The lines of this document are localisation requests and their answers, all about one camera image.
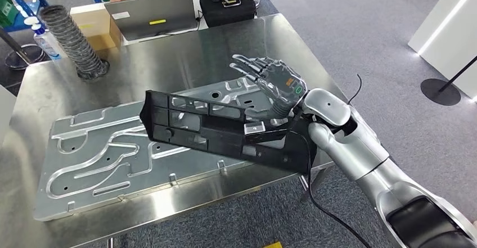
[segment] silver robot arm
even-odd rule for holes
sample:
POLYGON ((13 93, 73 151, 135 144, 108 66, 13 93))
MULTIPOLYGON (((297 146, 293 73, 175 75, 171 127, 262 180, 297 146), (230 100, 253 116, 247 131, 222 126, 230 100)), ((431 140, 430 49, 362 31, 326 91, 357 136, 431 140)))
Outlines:
POLYGON ((406 175, 355 108, 324 89, 308 90, 300 75, 280 60, 232 58, 230 67, 273 101, 266 114, 245 113, 270 120, 285 118, 299 107, 313 114, 317 121, 308 127, 311 139, 363 190, 395 247, 477 248, 477 229, 449 202, 406 175))
POLYGON ((308 127, 311 139, 359 185, 395 247, 477 247, 477 229, 406 175, 355 108, 323 89, 309 91, 301 107, 319 119, 308 127))

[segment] spray bottle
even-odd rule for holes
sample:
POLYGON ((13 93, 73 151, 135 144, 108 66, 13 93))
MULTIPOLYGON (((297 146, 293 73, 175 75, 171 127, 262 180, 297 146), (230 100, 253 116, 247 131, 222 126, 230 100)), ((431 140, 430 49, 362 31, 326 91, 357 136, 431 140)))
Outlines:
POLYGON ((67 57, 66 53, 48 30, 45 30, 40 24, 34 24, 31 26, 31 29, 35 32, 33 39, 43 51, 48 54, 51 60, 67 57))

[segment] laptop lid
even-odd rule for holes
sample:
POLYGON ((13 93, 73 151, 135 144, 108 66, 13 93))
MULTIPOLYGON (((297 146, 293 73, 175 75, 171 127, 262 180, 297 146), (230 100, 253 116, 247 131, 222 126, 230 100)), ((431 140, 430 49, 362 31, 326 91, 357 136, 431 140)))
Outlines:
POLYGON ((126 40, 197 27, 193 0, 126 0, 105 7, 126 40))

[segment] metal table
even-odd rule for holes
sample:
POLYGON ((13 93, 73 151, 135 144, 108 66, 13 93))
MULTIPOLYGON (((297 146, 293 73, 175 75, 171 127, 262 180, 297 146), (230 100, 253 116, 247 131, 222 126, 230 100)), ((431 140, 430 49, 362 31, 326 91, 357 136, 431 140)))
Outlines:
MULTIPOLYGON (((142 100, 147 89, 176 92, 238 78, 240 74, 228 67, 234 53, 280 58, 310 88, 324 88, 346 99, 282 15, 100 52, 110 61, 111 69, 93 83, 81 81, 68 59, 33 64, 25 73, 0 150, 2 246, 79 246, 293 176, 282 170, 250 165, 59 220, 33 219, 48 132, 54 120, 142 100)), ((315 166, 324 169, 331 164, 329 158, 323 157, 315 166)))

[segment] black cable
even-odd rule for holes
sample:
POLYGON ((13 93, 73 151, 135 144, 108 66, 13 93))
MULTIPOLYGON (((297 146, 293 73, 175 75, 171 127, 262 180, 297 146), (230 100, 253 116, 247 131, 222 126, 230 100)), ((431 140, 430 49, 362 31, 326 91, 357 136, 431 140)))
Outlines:
POLYGON ((323 213, 328 215, 329 217, 333 218, 335 221, 337 221, 339 224, 341 224, 343 227, 345 227, 351 234, 353 234, 361 243, 366 247, 366 248, 371 248, 371 245, 363 238, 361 235, 356 232, 350 225, 346 224, 343 220, 338 218, 336 215, 333 213, 329 212, 325 208, 323 208, 318 202, 313 197, 313 193, 311 190, 311 178, 312 178, 312 155, 311 155, 311 150, 310 150, 310 145, 308 144, 308 140, 302 135, 299 134, 293 130, 289 131, 290 133, 297 134, 299 135, 305 142, 307 143, 307 150, 308 150, 308 194, 310 195, 310 200, 312 203, 323 213))
MULTIPOLYGON (((204 17, 204 13, 202 13, 202 11, 200 11, 200 10, 197 10, 197 14, 199 15, 199 17, 196 17, 196 20, 198 21, 198 23, 197 23, 197 29, 195 29, 195 30, 189 30, 189 31, 186 31, 186 32, 183 32, 183 33, 190 33, 191 31, 198 31, 198 30, 200 29, 200 21, 201 21, 202 18, 204 17)), ((183 33, 156 33, 155 36, 158 36, 158 35, 172 36, 172 35, 183 34, 183 33)))
POLYGON ((359 94, 359 92, 361 91, 361 86, 363 86, 363 80, 361 80, 361 76, 359 76, 359 74, 356 74, 356 75, 359 78, 359 88, 356 91, 356 93, 353 95, 353 97, 351 97, 351 99, 348 101, 348 104, 351 104, 351 101, 359 94))

